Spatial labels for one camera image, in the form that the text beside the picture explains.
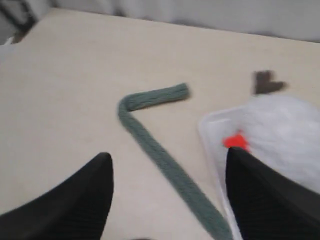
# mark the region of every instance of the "white table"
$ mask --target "white table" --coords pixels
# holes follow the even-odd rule
[[[319,63],[316,43],[53,9],[0,66],[0,212],[110,152],[115,191],[102,239],[210,240],[121,126],[118,101],[188,83],[190,99],[134,115],[220,208],[198,121],[245,103],[256,70],[275,70],[288,93],[320,105]]]

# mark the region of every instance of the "green rope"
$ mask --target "green rope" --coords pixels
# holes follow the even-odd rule
[[[232,240],[229,225],[220,212],[183,168],[130,113],[134,110],[179,101],[188,97],[189,90],[185,83],[131,94],[124,97],[119,103],[118,117],[122,125],[132,134],[141,148],[169,180],[206,231],[216,240]]]

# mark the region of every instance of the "white fluffy material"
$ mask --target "white fluffy material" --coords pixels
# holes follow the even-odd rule
[[[283,176],[320,193],[320,111],[290,96],[254,97],[240,129],[251,153]]]

